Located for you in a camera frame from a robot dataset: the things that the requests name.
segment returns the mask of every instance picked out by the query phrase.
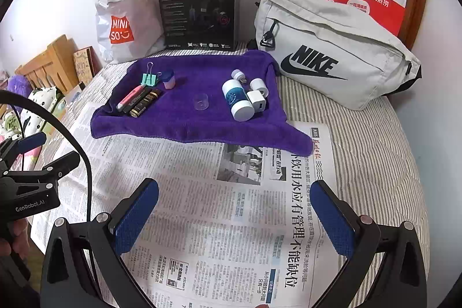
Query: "pink highlighter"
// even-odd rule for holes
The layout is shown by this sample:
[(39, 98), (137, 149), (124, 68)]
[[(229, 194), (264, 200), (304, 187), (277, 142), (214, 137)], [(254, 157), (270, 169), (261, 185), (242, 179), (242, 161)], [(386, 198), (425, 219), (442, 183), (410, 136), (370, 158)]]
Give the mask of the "pink highlighter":
[(129, 103), (132, 100), (132, 98), (135, 98), (138, 94), (140, 94), (145, 87), (146, 87), (146, 84), (139, 85), (134, 90), (132, 90), (129, 94), (127, 94), (126, 97), (122, 101), (120, 101), (119, 104), (117, 105), (117, 111), (122, 111), (122, 108), (127, 103)]

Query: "wooden bed frame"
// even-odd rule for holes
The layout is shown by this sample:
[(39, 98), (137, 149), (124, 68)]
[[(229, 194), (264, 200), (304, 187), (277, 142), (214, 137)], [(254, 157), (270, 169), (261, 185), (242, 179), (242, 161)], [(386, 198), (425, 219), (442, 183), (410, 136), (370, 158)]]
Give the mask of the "wooden bed frame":
[(43, 53), (25, 65), (20, 65), (15, 74), (26, 76), (34, 89), (56, 86), (63, 94), (67, 94), (79, 83), (73, 53), (72, 43), (63, 34), (49, 44)]

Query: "clear plastic cup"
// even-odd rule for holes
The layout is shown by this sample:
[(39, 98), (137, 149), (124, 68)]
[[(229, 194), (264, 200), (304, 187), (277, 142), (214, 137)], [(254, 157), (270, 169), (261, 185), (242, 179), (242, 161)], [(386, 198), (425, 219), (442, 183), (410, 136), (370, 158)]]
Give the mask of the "clear plastic cup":
[(208, 96), (205, 93), (198, 93), (194, 95), (194, 108), (196, 110), (206, 110), (208, 108)]

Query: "striped bed sheet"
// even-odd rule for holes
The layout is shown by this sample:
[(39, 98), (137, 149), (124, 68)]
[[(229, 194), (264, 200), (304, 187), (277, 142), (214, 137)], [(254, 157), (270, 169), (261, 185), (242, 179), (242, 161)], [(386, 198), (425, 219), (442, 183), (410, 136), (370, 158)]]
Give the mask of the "striped bed sheet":
[[(161, 51), (156, 56), (196, 54), (240, 55), (246, 51), (240, 44), (236, 51), (223, 53), (208, 50)], [(69, 128), (85, 103), (106, 102), (113, 87), (132, 62), (109, 64), (85, 88), (63, 118)], [(416, 228), (426, 273), (430, 266), (430, 240), (427, 211), (419, 172), (410, 146), (396, 113), (386, 97), (377, 98), (362, 111), (349, 110), (323, 94), (288, 77), (277, 78), (282, 106), (289, 120), (324, 123), (330, 129), (338, 195), (358, 214), (371, 216), (376, 223), (399, 226), (411, 221)], [(36, 168), (50, 161), (61, 135), (54, 135), (41, 153)], [(376, 255), (363, 285), (352, 301), (361, 304), (378, 271), (381, 255)], [(344, 263), (339, 257), (339, 269)]]

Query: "human hand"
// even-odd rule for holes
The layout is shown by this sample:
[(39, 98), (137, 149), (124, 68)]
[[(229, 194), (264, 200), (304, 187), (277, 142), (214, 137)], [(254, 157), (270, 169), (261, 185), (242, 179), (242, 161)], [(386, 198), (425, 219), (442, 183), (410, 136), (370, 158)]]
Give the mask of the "human hand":
[[(13, 250), (25, 259), (29, 254), (29, 238), (27, 237), (27, 218), (19, 219), (13, 223)], [(5, 239), (0, 239), (0, 256), (8, 256), (11, 253), (11, 246)]]

